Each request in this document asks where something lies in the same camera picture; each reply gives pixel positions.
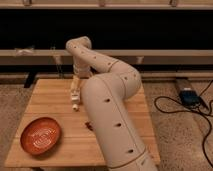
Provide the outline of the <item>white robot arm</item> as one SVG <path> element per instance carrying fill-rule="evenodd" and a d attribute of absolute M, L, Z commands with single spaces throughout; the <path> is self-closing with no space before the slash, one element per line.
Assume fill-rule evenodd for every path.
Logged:
<path fill-rule="evenodd" d="M 139 72 L 94 51 L 86 36 L 69 40 L 66 49 L 78 76 L 98 72 L 83 84 L 81 95 L 109 171 L 158 171 L 124 105 L 141 88 Z"/>

